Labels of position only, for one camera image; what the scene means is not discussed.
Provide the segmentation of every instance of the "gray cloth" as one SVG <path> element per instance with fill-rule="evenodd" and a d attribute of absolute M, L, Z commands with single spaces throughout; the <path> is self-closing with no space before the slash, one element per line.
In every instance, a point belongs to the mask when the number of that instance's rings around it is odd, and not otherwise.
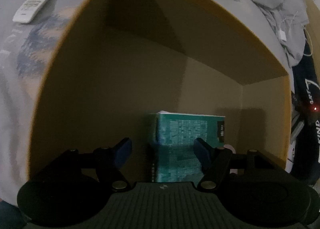
<path fill-rule="evenodd" d="M 284 47 L 289 66 L 297 65 L 305 46 L 304 26 L 309 23 L 304 0 L 252 0 L 266 16 L 273 31 Z M 285 32 L 286 41 L 279 35 Z"/>

